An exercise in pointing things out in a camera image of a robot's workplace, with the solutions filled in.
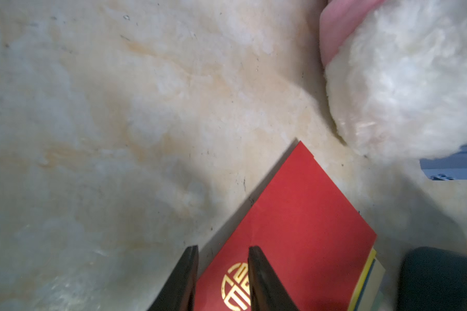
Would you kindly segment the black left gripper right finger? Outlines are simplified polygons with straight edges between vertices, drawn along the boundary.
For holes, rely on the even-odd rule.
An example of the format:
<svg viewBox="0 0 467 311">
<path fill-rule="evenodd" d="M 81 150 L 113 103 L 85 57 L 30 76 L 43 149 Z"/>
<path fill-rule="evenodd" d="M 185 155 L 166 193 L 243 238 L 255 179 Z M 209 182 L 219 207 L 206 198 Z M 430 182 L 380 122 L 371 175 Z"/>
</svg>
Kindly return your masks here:
<svg viewBox="0 0 467 311">
<path fill-rule="evenodd" d="M 252 311 L 298 310 L 259 246 L 249 247 Z"/>
</svg>

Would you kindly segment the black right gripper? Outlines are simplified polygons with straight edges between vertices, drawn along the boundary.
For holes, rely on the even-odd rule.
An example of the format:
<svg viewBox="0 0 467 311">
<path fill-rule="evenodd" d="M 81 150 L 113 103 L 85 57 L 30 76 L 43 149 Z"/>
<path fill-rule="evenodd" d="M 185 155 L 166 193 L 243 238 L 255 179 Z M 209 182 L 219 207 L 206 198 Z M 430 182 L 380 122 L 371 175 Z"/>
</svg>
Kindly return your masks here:
<svg viewBox="0 0 467 311">
<path fill-rule="evenodd" d="M 467 255 L 421 247 L 404 257 L 397 310 L 467 310 Z"/>
</svg>

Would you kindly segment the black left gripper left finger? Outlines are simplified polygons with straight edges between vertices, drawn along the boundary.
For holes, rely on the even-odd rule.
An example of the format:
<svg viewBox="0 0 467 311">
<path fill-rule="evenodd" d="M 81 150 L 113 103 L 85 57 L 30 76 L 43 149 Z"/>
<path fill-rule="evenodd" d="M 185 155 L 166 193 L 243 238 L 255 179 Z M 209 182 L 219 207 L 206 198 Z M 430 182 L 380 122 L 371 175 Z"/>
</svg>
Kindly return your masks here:
<svg viewBox="0 0 467 311">
<path fill-rule="evenodd" d="M 188 246 L 148 311 L 192 311 L 198 272 L 198 246 Z"/>
</svg>

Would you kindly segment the red envelope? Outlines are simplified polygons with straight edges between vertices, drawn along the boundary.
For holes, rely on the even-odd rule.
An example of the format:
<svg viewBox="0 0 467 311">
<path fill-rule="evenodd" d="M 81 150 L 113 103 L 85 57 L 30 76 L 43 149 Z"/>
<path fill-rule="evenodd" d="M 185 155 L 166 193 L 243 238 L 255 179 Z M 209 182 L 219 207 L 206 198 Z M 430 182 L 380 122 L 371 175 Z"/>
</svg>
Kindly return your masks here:
<svg viewBox="0 0 467 311">
<path fill-rule="evenodd" d="M 250 310 L 259 246 L 300 310 L 347 310 L 376 233 L 298 143 L 197 283 L 196 310 Z"/>
</svg>

